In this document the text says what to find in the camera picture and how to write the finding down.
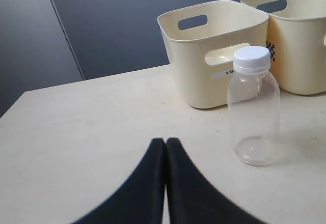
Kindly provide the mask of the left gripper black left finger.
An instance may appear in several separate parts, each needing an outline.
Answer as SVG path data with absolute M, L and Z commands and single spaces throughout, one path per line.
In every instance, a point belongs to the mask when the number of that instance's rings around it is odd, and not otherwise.
M 162 223 L 165 159 L 164 140 L 152 139 L 126 181 L 108 199 L 75 223 Z

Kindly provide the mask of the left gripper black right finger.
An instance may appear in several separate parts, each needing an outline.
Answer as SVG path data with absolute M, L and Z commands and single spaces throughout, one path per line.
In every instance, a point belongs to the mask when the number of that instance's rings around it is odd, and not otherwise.
M 170 223 L 263 223 L 220 193 L 178 138 L 166 142 L 166 169 Z

